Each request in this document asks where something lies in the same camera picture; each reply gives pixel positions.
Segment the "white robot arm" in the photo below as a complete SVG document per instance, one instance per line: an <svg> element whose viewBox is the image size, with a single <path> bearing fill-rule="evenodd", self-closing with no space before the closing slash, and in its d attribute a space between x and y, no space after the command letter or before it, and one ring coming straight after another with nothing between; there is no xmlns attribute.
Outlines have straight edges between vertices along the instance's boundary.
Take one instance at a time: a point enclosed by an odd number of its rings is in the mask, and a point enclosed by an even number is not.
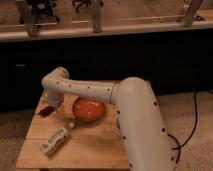
<svg viewBox="0 0 213 171"><path fill-rule="evenodd" d="M176 163L163 117L149 82L128 77L119 82L71 80L58 67L43 77L46 102L61 105L66 93L114 105L130 171L174 171Z"/></svg>

